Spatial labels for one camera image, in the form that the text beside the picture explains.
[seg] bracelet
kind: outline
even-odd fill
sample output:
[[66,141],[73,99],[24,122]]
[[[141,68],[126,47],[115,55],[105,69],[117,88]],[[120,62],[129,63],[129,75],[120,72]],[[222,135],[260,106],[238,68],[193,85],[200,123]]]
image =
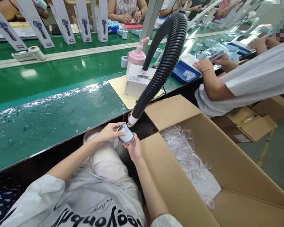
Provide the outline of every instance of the bracelet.
[[19,10],[18,7],[16,7],[11,0],[9,0],[9,2],[12,4],[12,6],[16,9],[16,10]]
[[[208,71],[208,70],[211,70],[211,69],[206,69],[205,71],[202,72],[202,74],[203,74],[204,72]],[[212,69],[212,70],[214,70],[214,69]]]

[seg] pink bottle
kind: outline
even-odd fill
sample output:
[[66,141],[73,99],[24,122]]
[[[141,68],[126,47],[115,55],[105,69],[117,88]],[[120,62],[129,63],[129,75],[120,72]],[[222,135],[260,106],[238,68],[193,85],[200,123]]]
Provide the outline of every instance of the pink bottle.
[[138,44],[135,50],[132,50],[131,52],[128,53],[126,75],[128,75],[131,64],[142,65],[143,62],[145,61],[146,55],[142,51],[142,48],[143,44],[148,41],[149,37],[146,37],[145,39],[141,40],[141,42]]

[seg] product box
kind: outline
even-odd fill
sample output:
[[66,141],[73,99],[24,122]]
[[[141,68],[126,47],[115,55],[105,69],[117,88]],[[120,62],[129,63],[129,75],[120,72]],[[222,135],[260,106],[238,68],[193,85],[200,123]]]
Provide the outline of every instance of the product box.
[[209,210],[159,132],[143,139],[150,174],[183,227],[284,227],[284,191],[197,107],[177,95],[150,104],[145,113],[159,131],[175,124],[190,128],[194,151],[212,164],[222,188]]
[[76,40],[73,34],[71,23],[65,8],[63,0],[52,0],[54,5],[50,5],[56,23],[61,31],[64,41],[67,44],[75,44]]
[[278,123],[284,120],[284,98],[282,96],[275,96],[263,100],[252,107],[252,110],[260,116],[268,115],[273,121]]
[[17,35],[14,29],[9,25],[8,21],[0,13],[0,33],[10,43],[10,45],[16,50],[27,50],[27,46],[22,39]]
[[89,43],[92,41],[92,37],[85,0],[76,0],[76,6],[74,5],[74,10],[76,18],[78,20],[78,26],[80,28],[82,40],[85,43]]
[[108,33],[108,8],[107,1],[92,0],[96,1],[95,16],[97,22],[97,34],[100,42],[107,42]]
[[54,47],[53,41],[51,40],[50,35],[48,34],[33,2],[27,0],[18,0],[17,5],[22,16],[35,31],[42,46],[46,49]]
[[278,125],[270,116],[261,117],[248,107],[233,109],[212,121],[235,143],[255,142]]

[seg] floor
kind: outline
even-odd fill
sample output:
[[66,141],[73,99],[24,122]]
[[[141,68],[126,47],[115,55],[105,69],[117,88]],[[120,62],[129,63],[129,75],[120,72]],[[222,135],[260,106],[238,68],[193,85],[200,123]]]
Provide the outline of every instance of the floor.
[[271,137],[261,169],[284,190],[284,120],[278,126],[272,137],[267,134],[257,142],[241,143],[238,146],[257,163],[267,139]]

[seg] red bracelet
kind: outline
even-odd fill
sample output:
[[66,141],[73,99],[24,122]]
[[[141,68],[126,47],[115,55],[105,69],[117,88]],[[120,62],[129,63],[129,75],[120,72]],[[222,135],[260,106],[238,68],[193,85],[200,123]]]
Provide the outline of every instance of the red bracelet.
[[[211,70],[211,69],[206,69],[205,71],[202,72],[202,74],[203,74],[204,72],[208,71],[208,70]],[[212,69],[212,70],[214,70],[214,69]]]

